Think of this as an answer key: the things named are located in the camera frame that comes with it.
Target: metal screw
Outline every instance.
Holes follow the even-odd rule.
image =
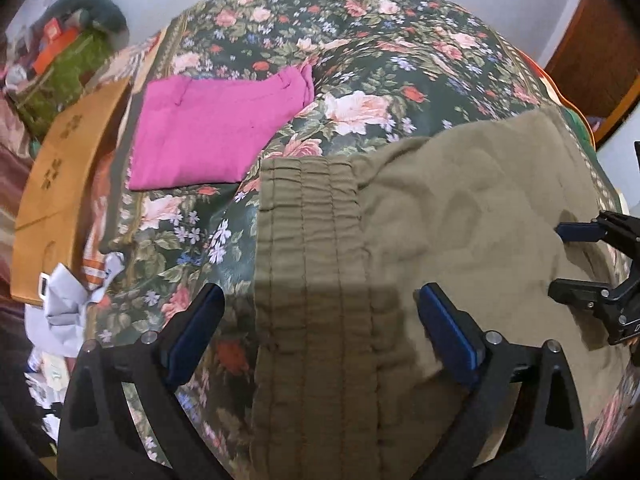
[[[496,332],[495,330],[490,330],[484,337],[487,342],[491,343],[492,345],[497,345],[502,342],[502,334]]]
[[[84,343],[82,343],[80,350],[82,352],[89,353],[96,348],[98,348],[98,342],[95,339],[87,339]]]
[[[560,343],[555,339],[550,339],[549,341],[547,341],[546,347],[549,348],[549,350],[551,350],[554,354],[557,354],[559,351],[562,350]]]
[[[150,345],[158,339],[158,332],[155,330],[147,330],[143,335],[140,336],[140,341],[142,341],[145,345]]]

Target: bed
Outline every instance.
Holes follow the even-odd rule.
[[[250,471],[259,161],[240,184],[130,192],[130,150],[149,81],[176,73],[264,79],[305,59],[314,65],[316,99],[277,132],[260,159],[370,152],[403,137],[433,136],[457,124],[508,118],[556,102],[591,170],[601,208],[623,208],[579,110],[563,102],[543,71],[500,34],[445,0],[208,0],[117,54],[89,88],[134,75],[104,190],[108,208],[100,243],[102,252],[123,252],[127,265],[91,307],[86,337],[106,346],[134,342],[147,330],[161,330],[203,283],[218,283],[226,296],[225,317],[177,397],[236,479]],[[392,120],[366,124],[366,117],[380,113],[381,96],[390,103]],[[336,126],[338,119],[351,125],[348,132]],[[628,261],[613,257],[622,280]],[[591,463],[622,423],[639,380],[630,365],[609,405],[586,428]],[[167,463],[135,390],[124,387],[148,455]]]

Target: blue gripper pad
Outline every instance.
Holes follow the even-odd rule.
[[[456,309],[437,283],[427,283],[418,293],[418,316],[445,370],[464,386],[479,379],[484,360],[482,331],[466,312]]]
[[[560,222],[556,233],[563,242],[598,242],[607,234],[597,222]]]
[[[193,317],[168,353],[164,384],[171,391],[191,379],[225,313],[224,292],[217,285],[208,285],[189,306],[189,310],[194,309]]]

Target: orange box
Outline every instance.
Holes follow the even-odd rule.
[[[62,29],[56,18],[51,18],[43,28],[44,36],[47,38],[47,43],[51,43],[57,37],[62,34]]]
[[[106,85],[67,108],[51,125],[15,221],[14,300],[42,305],[40,273],[52,273],[58,263],[81,278],[95,165],[115,148],[128,93],[129,78]]]
[[[36,58],[31,66],[36,71],[36,74],[41,75],[47,69],[47,66],[56,59],[56,56],[65,50],[70,44],[72,44],[78,37],[78,30],[76,28],[68,28],[65,32],[60,34],[54,41],[49,43],[42,49],[40,55]]]

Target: folded pink shirt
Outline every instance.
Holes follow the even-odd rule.
[[[264,81],[153,81],[138,118],[129,189],[240,182],[273,135],[313,99],[308,64]]]

